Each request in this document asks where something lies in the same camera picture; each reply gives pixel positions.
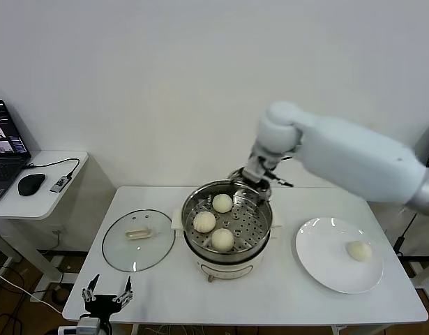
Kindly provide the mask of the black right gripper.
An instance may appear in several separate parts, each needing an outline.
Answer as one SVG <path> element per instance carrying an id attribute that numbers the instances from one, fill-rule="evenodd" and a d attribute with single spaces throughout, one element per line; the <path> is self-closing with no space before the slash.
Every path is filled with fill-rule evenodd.
<path id="1" fill-rule="evenodd" d="M 231 172 L 230 174 L 228 174 L 227 178 L 228 179 L 243 179 L 244 178 L 243 168 L 239 168 L 239 169 Z M 290 187 L 290 188 L 293 187 L 293 184 L 289 183 L 285 179 L 282 179 L 282 178 L 280 178 L 274 174 L 270 176 L 270 179 L 272 181 L 277 182 L 281 186 Z M 253 188 L 254 190 L 256 190 L 256 192 L 258 193 L 258 197 L 261 201 L 269 201 L 272 192 L 271 192 L 270 183 L 267 180 L 261 179 L 257 183 L 251 182 L 250 187 Z"/>

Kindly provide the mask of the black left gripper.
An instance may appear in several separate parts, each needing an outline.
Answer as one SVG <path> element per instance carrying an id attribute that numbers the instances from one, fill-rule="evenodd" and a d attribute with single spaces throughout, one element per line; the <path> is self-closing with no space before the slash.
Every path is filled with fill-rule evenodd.
<path id="1" fill-rule="evenodd" d="M 119 296 L 95 295 L 94 289 L 99 277 L 100 275 L 97 274 L 88 286 L 82 289 L 84 307 L 89 317 L 109 320 L 111 315 L 118 313 L 121 307 L 125 307 L 133 299 L 131 276 L 128 277 L 125 289 Z"/>

